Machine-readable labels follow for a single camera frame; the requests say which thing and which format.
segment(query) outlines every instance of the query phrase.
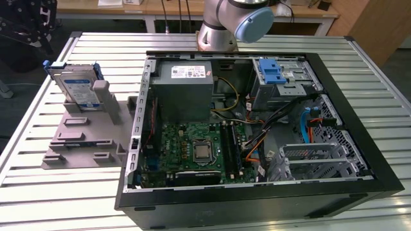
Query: table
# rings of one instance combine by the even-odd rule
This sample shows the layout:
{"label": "table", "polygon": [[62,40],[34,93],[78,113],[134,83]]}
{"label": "table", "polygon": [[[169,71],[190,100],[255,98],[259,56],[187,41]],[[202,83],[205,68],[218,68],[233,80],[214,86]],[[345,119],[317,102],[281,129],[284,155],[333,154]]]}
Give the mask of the table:
{"label": "table", "polygon": [[[183,20],[189,20],[186,1],[182,1]],[[145,0],[142,5],[123,5],[123,8],[99,9],[99,0],[59,0],[58,18],[62,19],[143,19],[149,33],[155,33],[155,20],[165,20],[162,0]],[[203,20],[205,0],[189,0],[191,19]],[[169,20],[179,20],[179,2],[165,1]],[[321,24],[316,35],[326,36],[340,13],[333,7],[322,11],[317,7],[293,6],[297,23]],[[274,21],[289,23],[290,17],[275,17]]]}
{"label": "table", "polygon": [[[110,90],[125,101],[138,95],[146,51],[195,48],[195,35],[83,33],[69,39],[58,60],[78,64],[98,60]],[[239,50],[320,53],[406,190],[333,218],[191,230],[410,230],[411,105],[357,43],[344,37],[266,36],[253,44],[239,42]],[[0,156],[2,231],[134,231],[134,222],[114,210],[121,167],[41,168],[65,113],[63,101],[62,91],[47,77]]]}

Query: aluminum table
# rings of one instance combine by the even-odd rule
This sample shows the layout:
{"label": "aluminum table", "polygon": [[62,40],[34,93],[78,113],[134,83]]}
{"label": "aluminum table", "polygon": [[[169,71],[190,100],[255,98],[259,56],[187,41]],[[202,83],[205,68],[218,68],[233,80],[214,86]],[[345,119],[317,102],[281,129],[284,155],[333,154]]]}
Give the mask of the aluminum table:
{"label": "aluminum table", "polygon": [[[98,61],[118,100],[138,95],[147,50],[197,48],[195,35],[74,33],[59,61]],[[185,230],[411,229],[411,105],[357,42],[344,37],[266,36],[239,42],[241,51],[314,52],[402,180],[406,190],[370,201],[333,218],[202,227]],[[43,155],[57,132],[65,96],[47,77],[0,156],[2,230],[139,230],[114,210],[121,167],[43,170]]]}

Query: sticker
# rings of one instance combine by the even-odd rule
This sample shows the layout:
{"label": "sticker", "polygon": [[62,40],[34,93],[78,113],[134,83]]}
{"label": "sticker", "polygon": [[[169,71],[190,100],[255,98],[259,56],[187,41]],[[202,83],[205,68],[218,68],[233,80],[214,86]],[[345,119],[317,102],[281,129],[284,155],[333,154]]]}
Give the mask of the sticker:
{"label": "sticker", "polygon": [[266,176],[266,170],[263,169],[262,165],[258,166],[258,172],[262,174],[262,176]]}
{"label": "sticker", "polygon": [[206,78],[205,66],[174,66],[171,78]]}
{"label": "sticker", "polygon": [[91,90],[93,84],[89,79],[66,79],[66,89],[82,107],[99,107],[101,101],[97,93]]}
{"label": "sticker", "polygon": [[269,153],[266,154],[266,157],[267,158],[273,158],[274,155],[275,155],[275,152],[270,150]]}
{"label": "sticker", "polygon": [[125,13],[143,13],[143,11],[125,11]]}
{"label": "sticker", "polygon": [[247,108],[247,111],[251,111],[253,104],[251,103],[246,103],[246,108]]}
{"label": "sticker", "polygon": [[284,72],[284,77],[294,78],[293,72]]}

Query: orange wire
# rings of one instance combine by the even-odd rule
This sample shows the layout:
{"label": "orange wire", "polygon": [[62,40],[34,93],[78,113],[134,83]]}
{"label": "orange wire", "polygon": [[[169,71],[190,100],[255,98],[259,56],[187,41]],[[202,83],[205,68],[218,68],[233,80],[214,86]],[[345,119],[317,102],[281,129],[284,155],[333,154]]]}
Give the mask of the orange wire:
{"label": "orange wire", "polygon": [[254,158],[250,158],[251,157],[251,154],[253,152],[255,151],[255,149],[258,148],[258,146],[261,145],[261,143],[263,142],[263,140],[266,139],[266,136],[261,139],[261,141],[258,142],[258,144],[255,145],[255,147],[251,149],[249,155],[246,156],[246,161],[255,161],[255,162],[259,162],[259,160],[254,159]]}
{"label": "orange wire", "polygon": [[314,143],[314,132],[313,132],[313,130],[314,130],[313,128],[309,128],[310,143]]}
{"label": "orange wire", "polygon": [[[322,121],[322,118],[316,118],[313,119],[310,122],[316,122],[316,121]],[[309,128],[309,138],[310,138],[310,143],[314,143],[314,132],[313,132],[313,127]]]}
{"label": "orange wire", "polygon": [[247,114],[246,114],[246,120],[247,120],[247,122],[254,123],[255,120],[251,120],[251,119],[250,119],[250,113],[251,113],[251,112],[249,111]]}

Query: green circuit board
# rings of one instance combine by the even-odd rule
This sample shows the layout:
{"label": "green circuit board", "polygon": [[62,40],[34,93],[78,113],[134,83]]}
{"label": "green circuit board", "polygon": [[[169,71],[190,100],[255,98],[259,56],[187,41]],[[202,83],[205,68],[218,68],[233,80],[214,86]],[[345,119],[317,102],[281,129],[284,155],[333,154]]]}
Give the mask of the green circuit board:
{"label": "green circuit board", "polygon": [[[238,142],[246,141],[243,124],[235,125]],[[162,131],[162,148],[159,170],[190,171],[215,170],[222,172],[221,183],[249,183],[255,181],[255,173],[251,167],[243,170],[243,176],[231,179],[226,176],[225,159],[222,151],[221,124],[219,123],[187,123],[165,124]],[[209,163],[195,161],[195,145],[211,144],[213,159]]]}

